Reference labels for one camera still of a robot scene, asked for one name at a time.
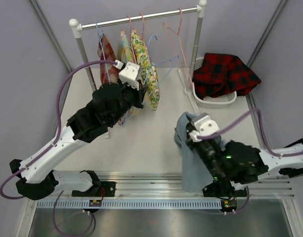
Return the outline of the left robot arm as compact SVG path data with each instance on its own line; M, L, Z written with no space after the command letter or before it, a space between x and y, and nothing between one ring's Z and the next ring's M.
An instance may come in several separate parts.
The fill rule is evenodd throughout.
M54 138L26 160L10 162L17 175L19 194L31 200L40 200L56 191L71 191L74 197L103 195L102 184L92 170L58 171L55 167L76 150L105 134L131 108L143 108L147 86L132 88L128 83L105 83L92 93L92 100L71 116Z

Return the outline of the red beige checked garment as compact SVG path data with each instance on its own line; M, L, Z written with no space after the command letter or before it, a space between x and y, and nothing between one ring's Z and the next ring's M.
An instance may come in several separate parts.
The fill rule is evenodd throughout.
M103 34L103 46L104 46L104 53L106 60L108 61L115 61L116 60L116 55L114 53L114 50L105 34ZM98 47L97 54L99 56L100 60L104 60L103 56L101 55L101 49ZM118 75L119 75L119 70L114 67L113 64L107 64L108 66L108 71L109 71L109 76L110 76L110 81L112 83L118 83ZM107 78L107 73L105 70L105 64L100 64L100 80L101 84L108 83L108 78Z

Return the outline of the pink hanger on rack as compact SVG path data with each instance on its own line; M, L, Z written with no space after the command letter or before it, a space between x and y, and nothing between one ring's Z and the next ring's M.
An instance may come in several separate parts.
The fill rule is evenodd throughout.
M143 16L142 13L139 13L139 15L141 16L141 21L142 21L142 33L141 33L141 36L142 36L142 39L144 39L145 20L144 20L144 16Z
M134 58L134 62L137 64L137 60L136 60L136 55L135 55L135 51L132 45L132 41L131 41L131 33L132 33L132 22L131 22L131 17L130 15L127 15L127 18L129 19L129 23L130 23L130 35L129 35L129 41L130 41L130 46L131 46L131 51L133 53L133 58Z

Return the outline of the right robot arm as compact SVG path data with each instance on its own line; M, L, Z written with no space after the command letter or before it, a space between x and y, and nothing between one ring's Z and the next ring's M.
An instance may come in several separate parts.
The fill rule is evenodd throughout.
M188 119L186 144L199 155L213 179L202 189L205 197L246 197L250 183L274 177L303 176L303 138L269 152L233 140L221 148L215 139L197 138L206 131L217 132L216 122L209 117Z

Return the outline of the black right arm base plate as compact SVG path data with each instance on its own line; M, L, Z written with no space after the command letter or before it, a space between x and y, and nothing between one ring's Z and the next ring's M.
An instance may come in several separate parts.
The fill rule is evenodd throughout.
M213 181L211 184L205 186L202 189L204 197L216 197L216 198L230 198L232 193L232 186L230 182L218 182Z

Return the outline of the light blue denim garment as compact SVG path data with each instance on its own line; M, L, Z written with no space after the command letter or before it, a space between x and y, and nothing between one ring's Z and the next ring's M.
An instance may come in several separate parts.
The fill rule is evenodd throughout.
M175 128L174 141L180 148L182 155L182 187L187 192L202 190L213 182L213 177L201 160L199 153L195 149L191 149L186 143L188 139L187 124L193 121L196 123L195 130L197 127L201 127L203 123L208 124L209 122L213 123L215 132L219 130L217 123L207 113L194 115L184 112L179 117Z

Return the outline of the pink wire hanger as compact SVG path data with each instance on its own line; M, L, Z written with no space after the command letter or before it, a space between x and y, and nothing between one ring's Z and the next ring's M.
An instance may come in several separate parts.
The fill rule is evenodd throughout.
M182 73L184 88L189 90L191 87L191 77L187 68L186 57L184 54L183 45L180 37L180 31L183 21L183 12L180 7L178 8L178 14L179 14L178 27L174 29L168 23L163 22L163 29L166 34L166 39L169 42L170 49L174 54L180 57L180 59L178 59L178 68Z

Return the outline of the aluminium mounting rail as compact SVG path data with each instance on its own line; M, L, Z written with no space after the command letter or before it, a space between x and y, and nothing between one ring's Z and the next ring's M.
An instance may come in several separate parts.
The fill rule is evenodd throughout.
M201 199L202 190L187 192L180 173L123 173L98 171L102 181L116 183L116 199ZM294 199L288 179L265 179L248 185L252 199Z

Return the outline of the red black plaid skirt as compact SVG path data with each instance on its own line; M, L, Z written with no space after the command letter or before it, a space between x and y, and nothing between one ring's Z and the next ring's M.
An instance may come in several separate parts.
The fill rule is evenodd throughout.
M236 92L246 96L261 79L238 56L206 53L202 66L194 71L192 82L198 98L217 98Z

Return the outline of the pastel tie-dye garment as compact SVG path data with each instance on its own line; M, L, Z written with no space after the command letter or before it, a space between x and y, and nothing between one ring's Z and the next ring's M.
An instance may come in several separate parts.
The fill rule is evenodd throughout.
M138 63L133 53L131 41L127 37L124 30L122 30L120 33L120 39L117 48L117 59L123 62L124 66L129 63L130 67L136 67L138 69Z

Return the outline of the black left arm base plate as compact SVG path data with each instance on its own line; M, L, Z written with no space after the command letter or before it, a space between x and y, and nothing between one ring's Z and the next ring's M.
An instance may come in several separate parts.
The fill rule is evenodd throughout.
M93 185L87 191L72 191L73 197L114 197L116 182L101 181L99 185Z

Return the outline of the white plastic perforated basket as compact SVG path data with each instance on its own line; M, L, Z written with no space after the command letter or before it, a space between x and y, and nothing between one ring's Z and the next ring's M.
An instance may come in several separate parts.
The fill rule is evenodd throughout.
M232 59L231 55L214 53L196 59L192 90L198 106L217 109L236 100L237 91L229 84L227 68Z

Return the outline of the white metal clothes rack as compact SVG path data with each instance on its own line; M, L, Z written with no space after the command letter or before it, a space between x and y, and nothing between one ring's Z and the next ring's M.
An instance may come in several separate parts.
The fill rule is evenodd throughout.
M117 20L91 23L91 24L81 24L76 19L71 19L69 25L73 31L74 37L77 41L80 54L82 56L83 62L87 63L87 52L84 48L84 42L82 39L82 32L85 30L100 30L104 27L117 26L123 24L130 24L133 22L148 22L150 20L165 18L176 15L185 15L188 13L197 13L197 24L194 35L194 43L192 48L192 56L190 62L185 62L184 68L178 68L173 66L169 71L167 76L163 80L162 89L165 91L164 100L160 104L160 109L157 112L151 112L150 110L145 110L139 113L139 116L133 118L126 118L126 121L122 125L115 125L115 128L126 127L129 125L129 130L135 127L144 127L146 131L155 134L152 127L158 126L164 129L165 125L170 123L176 124L176 121L180 114L184 111L192 110L198 111L197 104L195 103L191 87L186 84L186 80L190 81L188 77L191 77L195 70L195 62L198 53L201 28L203 23L204 11L207 2L205 0L199 1L195 7L186 8L182 10L173 10L167 12L153 13L147 15L139 15L135 17L126 17Z

